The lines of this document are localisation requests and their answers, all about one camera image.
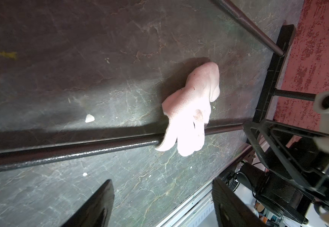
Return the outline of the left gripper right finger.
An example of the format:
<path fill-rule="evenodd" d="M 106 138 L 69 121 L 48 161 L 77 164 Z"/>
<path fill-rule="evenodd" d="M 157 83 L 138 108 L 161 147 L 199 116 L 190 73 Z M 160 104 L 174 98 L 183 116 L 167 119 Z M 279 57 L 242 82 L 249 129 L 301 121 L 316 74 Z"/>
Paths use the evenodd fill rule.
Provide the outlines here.
<path fill-rule="evenodd" d="M 219 177 L 212 182 L 212 198 L 220 227 L 266 226 Z"/>

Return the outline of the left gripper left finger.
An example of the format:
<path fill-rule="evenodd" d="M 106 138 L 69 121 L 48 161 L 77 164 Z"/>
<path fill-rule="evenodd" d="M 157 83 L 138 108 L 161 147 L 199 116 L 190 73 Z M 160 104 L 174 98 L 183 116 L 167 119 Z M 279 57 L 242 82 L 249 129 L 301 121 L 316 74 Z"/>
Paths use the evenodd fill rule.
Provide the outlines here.
<path fill-rule="evenodd" d="M 105 183 L 69 218 L 63 227 L 107 227 L 114 204 L 112 180 Z"/>

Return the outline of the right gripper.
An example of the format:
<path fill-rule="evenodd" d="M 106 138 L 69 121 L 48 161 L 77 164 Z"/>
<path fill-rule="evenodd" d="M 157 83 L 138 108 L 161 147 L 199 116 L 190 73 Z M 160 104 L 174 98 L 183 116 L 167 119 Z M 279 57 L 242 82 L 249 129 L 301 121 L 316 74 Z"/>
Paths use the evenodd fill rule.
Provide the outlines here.
<path fill-rule="evenodd" d="M 314 139 L 329 134 L 262 120 L 242 125 L 259 160 L 272 173 L 329 207 L 329 154 Z"/>

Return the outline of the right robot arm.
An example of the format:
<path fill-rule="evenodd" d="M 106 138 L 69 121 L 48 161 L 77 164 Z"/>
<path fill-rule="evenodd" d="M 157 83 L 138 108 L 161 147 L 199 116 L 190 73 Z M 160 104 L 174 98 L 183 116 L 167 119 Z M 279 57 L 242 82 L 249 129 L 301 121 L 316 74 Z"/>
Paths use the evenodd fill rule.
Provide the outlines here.
<path fill-rule="evenodd" d="M 329 134 L 270 120 L 246 122 L 242 128 L 265 170 L 247 163 L 235 178 L 257 201 L 299 224 L 309 223 L 310 205 L 329 211 L 329 153 L 316 144 Z"/>

